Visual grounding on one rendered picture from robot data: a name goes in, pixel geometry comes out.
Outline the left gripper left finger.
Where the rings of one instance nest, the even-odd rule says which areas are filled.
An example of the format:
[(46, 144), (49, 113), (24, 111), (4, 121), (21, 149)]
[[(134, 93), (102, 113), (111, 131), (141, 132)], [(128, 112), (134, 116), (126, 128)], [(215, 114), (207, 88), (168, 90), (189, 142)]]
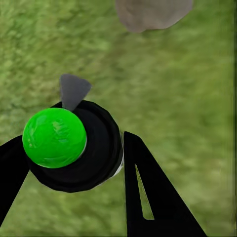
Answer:
[(22, 135), (0, 146), (0, 226), (29, 170)]

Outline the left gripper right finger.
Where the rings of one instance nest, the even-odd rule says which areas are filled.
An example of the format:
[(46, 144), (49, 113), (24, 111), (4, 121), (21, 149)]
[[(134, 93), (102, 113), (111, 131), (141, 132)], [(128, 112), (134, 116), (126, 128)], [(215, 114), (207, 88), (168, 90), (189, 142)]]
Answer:
[[(207, 237), (144, 141), (124, 133), (127, 237)], [(143, 216), (137, 166), (155, 220)]]

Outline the pesticide atomizer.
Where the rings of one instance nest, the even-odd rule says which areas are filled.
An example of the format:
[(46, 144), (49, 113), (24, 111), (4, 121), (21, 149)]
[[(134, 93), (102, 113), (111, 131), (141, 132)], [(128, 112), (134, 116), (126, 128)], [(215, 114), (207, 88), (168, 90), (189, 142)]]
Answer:
[(71, 74), (60, 76), (62, 101), (37, 112), (22, 135), (31, 172), (56, 191), (91, 190), (119, 173), (124, 150), (110, 112), (83, 100), (92, 85)]

